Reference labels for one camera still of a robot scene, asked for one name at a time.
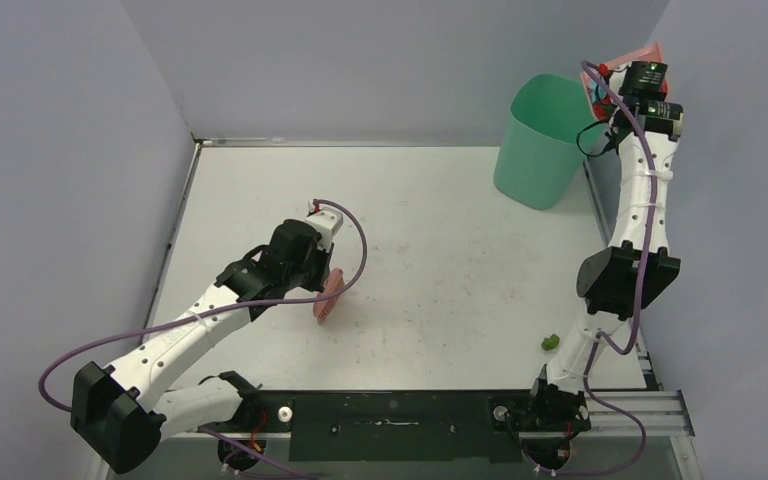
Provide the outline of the pink hand brush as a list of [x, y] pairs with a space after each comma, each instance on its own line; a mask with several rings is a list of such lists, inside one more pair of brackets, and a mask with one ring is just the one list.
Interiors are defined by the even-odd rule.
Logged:
[[312, 313], [319, 325], [324, 325], [339, 301], [340, 292], [345, 287], [344, 271], [334, 268], [323, 284], [323, 291], [317, 295]]

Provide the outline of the pink plastic dustpan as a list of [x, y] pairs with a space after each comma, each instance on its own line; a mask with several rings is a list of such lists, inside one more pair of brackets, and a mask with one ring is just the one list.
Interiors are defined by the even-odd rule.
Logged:
[[[607, 84], [611, 91], [622, 97], [623, 93], [621, 92], [621, 88], [623, 87], [623, 83], [626, 80], [626, 77], [629, 75], [628, 71], [631, 69], [632, 63], [635, 61], [644, 63], [662, 63], [663, 54], [660, 44], [658, 42], [654, 42], [633, 52], [610, 60], [606, 63], [599, 63], [595, 68], [595, 73], [602, 78], [602, 81]], [[583, 71], [580, 74], [580, 80], [584, 89], [585, 97], [589, 104], [590, 112], [593, 115], [591, 110], [591, 104], [593, 102], [590, 99], [590, 87], [588, 84], [590, 81], [596, 81], [593, 80], [586, 71]], [[606, 90], [602, 86], [600, 87], [604, 90], [605, 93], [605, 97], [603, 99], [608, 98], [616, 105], [616, 102], [606, 92]]]

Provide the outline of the red paper scrap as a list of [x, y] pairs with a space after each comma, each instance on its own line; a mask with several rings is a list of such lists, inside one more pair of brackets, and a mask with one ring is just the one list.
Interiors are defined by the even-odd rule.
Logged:
[[608, 98], [595, 101], [591, 104], [591, 110], [597, 121], [608, 121], [613, 115], [616, 105]]

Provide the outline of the teal paper scrap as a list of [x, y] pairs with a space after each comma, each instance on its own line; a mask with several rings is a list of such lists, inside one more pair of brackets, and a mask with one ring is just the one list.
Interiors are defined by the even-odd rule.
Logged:
[[600, 85], [594, 81], [590, 81], [588, 86], [590, 87], [590, 99], [592, 102], [601, 102], [605, 97], [604, 90]]

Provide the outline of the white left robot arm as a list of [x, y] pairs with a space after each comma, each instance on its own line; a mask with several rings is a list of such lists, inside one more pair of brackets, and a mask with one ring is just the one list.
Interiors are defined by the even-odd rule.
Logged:
[[321, 292], [330, 273], [342, 214], [322, 210], [288, 219], [268, 244], [228, 264], [202, 296], [165, 330], [106, 366], [89, 362], [74, 376], [70, 424], [118, 473], [143, 463], [161, 441], [203, 424], [242, 431], [257, 420], [253, 387], [225, 372], [204, 383], [173, 383], [224, 338], [296, 288]]

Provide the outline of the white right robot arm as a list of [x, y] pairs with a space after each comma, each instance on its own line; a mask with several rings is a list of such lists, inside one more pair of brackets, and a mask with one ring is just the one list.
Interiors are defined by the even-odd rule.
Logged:
[[585, 392], [605, 349], [633, 350], [640, 316], [679, 275], [669, 252], [666, 204], [683, 108], [667, 99], [667, 65], [628, 60], [616, 66], [584, 62], [595, 103], [607, 108], [609, 148], [619, 157], [616, 224], [609, 244], [586, 258], [576, 279], [582, 309], [569, 334], [542, 367], [525, 406], [513, 411], [524, 430], [589, 429]]

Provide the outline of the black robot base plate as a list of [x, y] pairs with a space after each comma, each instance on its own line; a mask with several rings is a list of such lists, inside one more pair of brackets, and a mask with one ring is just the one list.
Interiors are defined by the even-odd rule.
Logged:
[[286, 439], [295, 462], [516, 462], [524, 442], [564, 448], [591, 428], [583, 396], [560, 407], [526, 390], [273, 390], [211, 429], [245, 440]]

